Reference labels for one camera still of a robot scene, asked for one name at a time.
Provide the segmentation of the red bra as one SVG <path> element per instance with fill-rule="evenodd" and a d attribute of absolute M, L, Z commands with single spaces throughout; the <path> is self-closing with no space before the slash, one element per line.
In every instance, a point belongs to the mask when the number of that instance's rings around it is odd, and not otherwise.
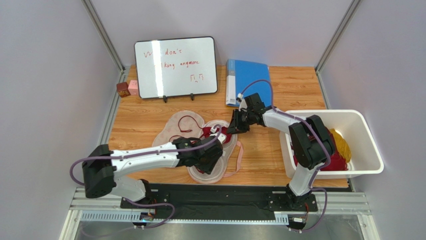
<path fill-rule="evenodd" d="M 215 123 L 212 126 L 207 126 L 200 124 L 202 118 L 194 115 L 183 115 L 177 121 L 178 130 L 183 133 L 192 133 L 195 138 L 205 139 L 208 137 L 213 137 L 218 135 L 219 130 L 214 128 Z M 225 123 L 222 123 L 221 133 L 219 135 L 219 140 L 225 145 L 228 145 L 232 141 L 232 136 L 227 133 L 228 128 Z"/>

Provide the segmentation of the floral mesh laundry bag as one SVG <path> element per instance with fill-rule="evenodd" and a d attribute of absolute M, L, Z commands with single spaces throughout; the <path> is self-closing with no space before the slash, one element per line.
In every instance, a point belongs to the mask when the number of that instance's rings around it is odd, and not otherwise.
<path fill-rule="evenodd" d="M 179 131 L 178 127 L 177 127 L 178 120 L 184 115 L 192 115 L 192 116 L 201 117 L 201 115 L 199 115 L 199 114 L 197 114 L 193 111 L 189 111 L 189 110 L 182 110 L 182 111 L 179 111 L 179 112 L 173 114 L 169 118 L 167 123 L 165 124 L 163 130 L 154 139 L 152 146 L 157 147 L 157 146 L 166 144 L 168 142 L 171 142 L 172 140 L 175 140 L 179 137 L 185 137 L 185 138 L 194 137 L 192 133 L 181 133 Z M 207 126 L 210 126 L 210 127 L 213 124 L 221 125 L 221 126 L 222 126 L 222 124 L 225 124 L 226 127 L 228 127 L 230 125 L 229 122 L 224 121 L 224 120 L 211 120 L 211 121 L 206 122 L 202 117 L 201 117 L 201 120 L 202 120 L 202 121 L 200 121 L 201 125 L 207 125 Z M 212 172 L 210 174 L 201 173 L 194 166 L 187 168 L 189 176 L 194 181 L 201 183 L 201 184 L 214 184 L 214 183 L 219 182 L 222 178 L 228 178 L 228 177 L 236 174 L 240 170 L 244 149 L 242 147 L 241 142 L 238 141 L 237 135 L 231 134 L 231 136 L 232 136 L 231 143 L 223 145 L 222 157 L 219 158 L 218 162 L 216 163 L 214 169 L 212 170 Z M 236 146 L 239 147 L 239 153 L 238 153 L 238 157 L 237 157 L 237 160 L 236 160 L 236 168 L 233 172 L 226 173 L 226 169 L 228 167 L 229 159 L 230 159 L 230 157 L 231 157 Z"/>

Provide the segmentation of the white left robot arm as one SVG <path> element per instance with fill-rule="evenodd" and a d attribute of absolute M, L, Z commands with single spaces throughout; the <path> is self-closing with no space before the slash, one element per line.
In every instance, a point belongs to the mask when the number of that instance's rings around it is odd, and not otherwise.
<path fill-rule="evenodd" d="M 137 202 L 149 197 L 148 181 L 128 175 L 159 168 L 196 167 L 206 174 L 213 171 L 223 155 L 224 138 L 179 137 L 171 142 L 134 150 L 111 150 L 99 145 L 81 160 L 83 186 L 88 199 L 115 195 Z"/>

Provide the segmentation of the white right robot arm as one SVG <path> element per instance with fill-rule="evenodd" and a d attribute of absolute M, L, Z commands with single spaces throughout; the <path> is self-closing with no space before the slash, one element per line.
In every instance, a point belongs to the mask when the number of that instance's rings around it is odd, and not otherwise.
<path fill-rule="evenodd" d="M 258 93 L 244 97 L 244 107 L 233 110 L 227 133 L 241 134 L 251 125 L 279 130 L 291 139 L 296 170 L 285 190 L 285 201 L 292 208 L 307 201 L 318 171 L 331 162 L 336 147 L 318 115 L 300 117 L 266 106 Z"/>

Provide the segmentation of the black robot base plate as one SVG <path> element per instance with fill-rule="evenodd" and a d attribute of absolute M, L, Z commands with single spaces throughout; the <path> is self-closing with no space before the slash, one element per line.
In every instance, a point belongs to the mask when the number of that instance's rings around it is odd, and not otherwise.
<path fill-rule="evenodd" d="M 158 219 L 166 218 L 174 205 L 174 220 L 268 221 L 276 212 L 316 214 L 314 194 L 298 208 L 289 207 L 284 186 L 202 185 L 151 183 L 154 209 Z"/>

